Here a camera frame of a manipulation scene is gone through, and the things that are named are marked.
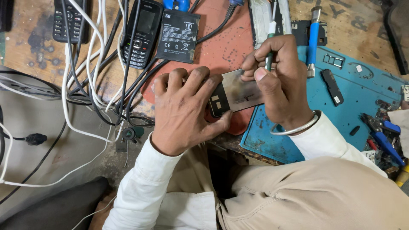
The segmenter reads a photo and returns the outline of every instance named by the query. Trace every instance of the screwdriver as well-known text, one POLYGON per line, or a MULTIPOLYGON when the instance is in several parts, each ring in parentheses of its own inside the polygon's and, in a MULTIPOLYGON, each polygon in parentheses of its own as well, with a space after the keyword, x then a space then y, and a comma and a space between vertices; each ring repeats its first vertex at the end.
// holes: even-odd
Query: screwdriver
MULTIPOLYGON (((277 0, 274 0, 274 7, 273 7, 273 17, 272 17, 272 22, 270 22, 270 27, 268 29, 268 35, 267 38, 272 38, 276 34, 276 26, 277 23, 275 21, 276 18, 276 8, 277 8, 277 0)), ((271 71, 271 63, 273 61, 273 53, 270 52, 267 54, 267 57, 265 58, 265 69, 268 71, 271 71)))

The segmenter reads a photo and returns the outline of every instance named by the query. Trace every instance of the battery label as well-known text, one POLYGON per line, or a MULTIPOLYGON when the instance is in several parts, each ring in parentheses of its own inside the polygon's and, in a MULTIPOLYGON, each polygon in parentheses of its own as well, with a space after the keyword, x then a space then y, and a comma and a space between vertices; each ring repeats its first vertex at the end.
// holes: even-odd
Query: battery label
POLYGON ((165 10, 157 57, 193 64, 200 15, 165 10))

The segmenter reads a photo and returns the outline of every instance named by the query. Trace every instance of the wooden workbench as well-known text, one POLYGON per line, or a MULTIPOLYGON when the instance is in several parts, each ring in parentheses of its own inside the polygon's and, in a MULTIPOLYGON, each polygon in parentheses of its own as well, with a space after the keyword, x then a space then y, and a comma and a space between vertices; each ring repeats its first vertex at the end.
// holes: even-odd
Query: wooden workbench
MULTIPOLYGON (((204 4, 206 0, 201 0, 198 8, 204 4)), ((292 20, 309 20, 311 8, 322 6, 320 20, 328 24, 328 48, 399 76, 383 27, 383 14, 378 0, 289 0, 289 4, 292 20)), ((92 19, 96 21, 97 0, 93 0, 93 6, 92 19)), ((118 10, 116 0, 107 1, 108 29, 112 28, 118 10)), ((61 86, 65 66, 64 44, 52 39, 53 16, 53 0, 37 0, 35 5, 28 0, 15 1, 13 29, 11 32, 0 33, 1 64, 61 86)), ((120 28, 121 26, 108 54, 116 49, 120 28)), ((98 49, 99 39, 96 40, 93 51, 98 49)), ((79 64, 86 59, 88 44, 83 45, 81 50, 79 64)), ((130 68, 128 86, 140 72, 141 70, 130 68)), ((83 71, 79 78, 85 79, 85 76, 86 73, 83 71)), ((401 77, 409 80, 409 75, 401 77)), ((104 101, 109 101, 121 87, 122 81, 123 71, 118 60, 115 60, 98 77, 98 94, 104 101)), ((138 113, 148 117, 154 116, 152 104, 144 99, 139 104, 136 109, 138 113)))

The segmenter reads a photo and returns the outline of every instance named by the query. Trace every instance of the right hand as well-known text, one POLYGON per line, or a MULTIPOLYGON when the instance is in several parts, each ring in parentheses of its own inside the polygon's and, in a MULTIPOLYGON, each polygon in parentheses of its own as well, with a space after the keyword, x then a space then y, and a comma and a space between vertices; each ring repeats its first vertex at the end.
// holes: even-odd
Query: right hand
POLYGON ((291 130, 314 117, 307 102, 307 66, 298 59, 293 35, 268 38, 246 57, 242 69, 242 80, 256 80, 264 95, 265 113, 272 122, 291 130), (271 51, 274 57, 269 72, 264 65, 271 51))

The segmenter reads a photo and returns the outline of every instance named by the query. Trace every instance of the phone keypad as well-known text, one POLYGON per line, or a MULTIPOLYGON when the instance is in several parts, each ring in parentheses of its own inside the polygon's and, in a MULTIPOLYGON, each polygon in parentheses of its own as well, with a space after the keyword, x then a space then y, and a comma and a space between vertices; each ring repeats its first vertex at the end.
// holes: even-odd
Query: phone keypad
MULTIPOLYGON (((72 13, 72 11, 75 9, 72 6, 67 6, 67 18, 68 18, 68 25, 69 25, 69 30, 70 30, 70 35, 71 39, 73 42, 77 42, 79 38, 79 32, 80 32, 80 25, 81 21, 83 19, 82 15, 80 13, 72 13)), ((54 15, 54 30, 53 30, 53 36, 54 37, 67 37, 67 28, 65 26, 65 21, 63 19, 64 15, 62 11, 55 11, 54 15)))

